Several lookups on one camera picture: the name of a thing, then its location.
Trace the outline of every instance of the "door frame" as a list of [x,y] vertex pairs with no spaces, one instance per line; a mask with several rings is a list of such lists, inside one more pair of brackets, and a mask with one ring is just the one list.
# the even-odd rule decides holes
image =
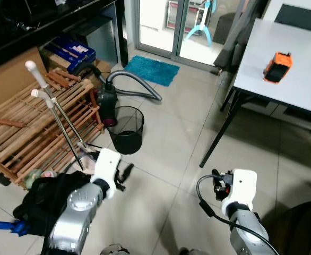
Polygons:
[[[176,24],[175,24],[175,31],[174,31],[174,38],[173,38],[173,45],[172,45],[172,52],[168,52],[167,50],[156,48],[150,45],[142,44],[140,42],[140,0],[135,1],[135,9],[136,9],[136,22],[135,22],[135,45],[136,48],[139,50],[143,50],[145,52],[153,53],[165,58],[169,58],[175,62],[178,62],[180,64],[192,66],[194,68],[198,68],[201,70],[209,71],[214,74],[218,74],[220,69],[213,66],[213,65],[207,65],[201,62],[197,62],[191,59],[187,59],[184,57],[180,57],[180,50],[182,47],[183,42],[183,36],[184,36],[184,29],[185,29],[185,23],[186,23],[186,15],[187,10],[189,6],[189,0],[178,0],[178,9],[177,9],[177,15],[176,15]],[[241,8],[238,7],[237,13],[240,13]]]

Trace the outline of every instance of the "glass sliding door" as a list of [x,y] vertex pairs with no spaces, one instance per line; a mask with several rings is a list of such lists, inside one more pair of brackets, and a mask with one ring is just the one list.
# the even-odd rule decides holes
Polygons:
[[185,7],[180,57],[213,65],[226,41],[240,0],[192,0]]
[[138,49],[210,71],[249,0],[139,0]]
[[171,57],[178,10],[171,2],[139,0],[139,48]]

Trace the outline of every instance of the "orange toy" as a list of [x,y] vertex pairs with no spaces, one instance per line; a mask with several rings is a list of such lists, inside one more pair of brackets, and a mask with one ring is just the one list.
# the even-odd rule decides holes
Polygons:
[[276,52],[264,70],[264,81],[279,83],[292,67],[291,53]]

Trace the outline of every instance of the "white table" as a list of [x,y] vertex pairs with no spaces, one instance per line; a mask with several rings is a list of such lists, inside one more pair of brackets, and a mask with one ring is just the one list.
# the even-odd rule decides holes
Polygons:
[[[278,83],[263,80],[263,70],[276,52],[291,53],[292,68]],[[203,167],[242,104],[261,97],[311,114],[311,31],[256,19],[233,87],[230,112],[200,167]]]

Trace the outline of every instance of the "gray vacuum hose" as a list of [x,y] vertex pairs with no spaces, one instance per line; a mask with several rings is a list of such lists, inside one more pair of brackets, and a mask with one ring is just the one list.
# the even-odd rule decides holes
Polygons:
[[145,98],[150,98],[150,99],[155,99],[157,101],[161,101],[162,97],[146,82],[144,81],[142,78],[140,78],[139,76],[137,76],[134,73],[125,71],[125,70],[118,70],[115,71],[113,73],[111,73],[108,77],[107,77],[107,83],[112,83],[112,80],[114,77],[119,76],[119,75],[124,75],[124,76],[128,76],[134,80],[136,80],[137,82],[139,82],[145,89],[147,89],[150,94],[147,93],[142,93],[142,92],[133,92],[133,91],[126,91],[126,90],[121,90],[121,89],[117,89],[116,88],[116,92],[122,95],[126,95],[126,96],[139,96],[139,97],[145,97]]

